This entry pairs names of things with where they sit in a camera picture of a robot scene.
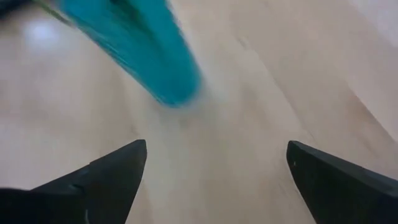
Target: wooden floor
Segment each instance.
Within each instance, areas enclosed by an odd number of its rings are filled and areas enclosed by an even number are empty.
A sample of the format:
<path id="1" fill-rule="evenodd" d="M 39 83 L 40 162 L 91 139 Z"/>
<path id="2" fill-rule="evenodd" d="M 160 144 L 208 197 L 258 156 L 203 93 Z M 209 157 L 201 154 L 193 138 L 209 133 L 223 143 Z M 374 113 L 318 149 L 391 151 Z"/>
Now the wooden floor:
<path id="1" fill-rule="evenodd" d="M 179 110 L 36 7 L 0 22 L 0 186 L 38 186 L 139 138 L 128 223 L 314 223 L 291 139 L 398 179 L 395 1 L 172 5 L 205 77 Z"/>

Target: light wood floor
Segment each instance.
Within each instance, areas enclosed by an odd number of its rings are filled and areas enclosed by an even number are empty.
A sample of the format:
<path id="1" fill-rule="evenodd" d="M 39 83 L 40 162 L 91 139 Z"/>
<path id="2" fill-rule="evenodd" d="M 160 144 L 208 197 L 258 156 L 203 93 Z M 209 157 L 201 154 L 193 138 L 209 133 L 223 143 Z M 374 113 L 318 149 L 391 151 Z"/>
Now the light wood floor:
<path id="1" fill-rule="evenodd" d="M 0 186 L 38 186 L 139 138 L 128 223 L 313 223 L 291 139 L 398 179 L 394 1 L 172 5 L 205 77 L 179 110 L 36 7 L 0 22 Z"/>

